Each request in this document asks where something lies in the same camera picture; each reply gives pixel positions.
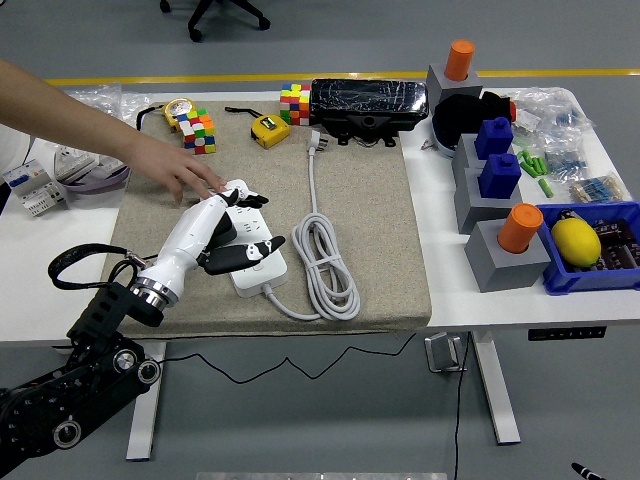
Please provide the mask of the person's hand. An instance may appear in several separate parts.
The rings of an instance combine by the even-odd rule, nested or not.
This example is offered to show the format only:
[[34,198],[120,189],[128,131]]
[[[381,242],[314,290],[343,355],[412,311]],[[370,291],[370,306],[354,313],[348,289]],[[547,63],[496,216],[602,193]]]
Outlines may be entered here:
[[185,188],[201,199],[209,198],[211,190],[226,190],[226,181],[208,165],[184,149],[144,134],[135,135],[131,142],[125,143],[119,159],[132,170],[163,185],[178,204],[183,200]]

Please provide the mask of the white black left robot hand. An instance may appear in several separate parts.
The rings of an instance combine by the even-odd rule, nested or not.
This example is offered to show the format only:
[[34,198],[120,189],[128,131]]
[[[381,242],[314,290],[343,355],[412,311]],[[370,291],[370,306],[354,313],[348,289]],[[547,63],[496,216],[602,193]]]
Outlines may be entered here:
[[147,303],[164,309],[184,293],[185,275],[202,267],[210,275],[227,274],[258,265],[285,243],[275,236],[260,242],[214,248],[214,231],[232,206],[259,209],[268,199],[251,191],[240,179],[226,190],[187,209],[177,222],[154,265],[137,275],[130,290]]

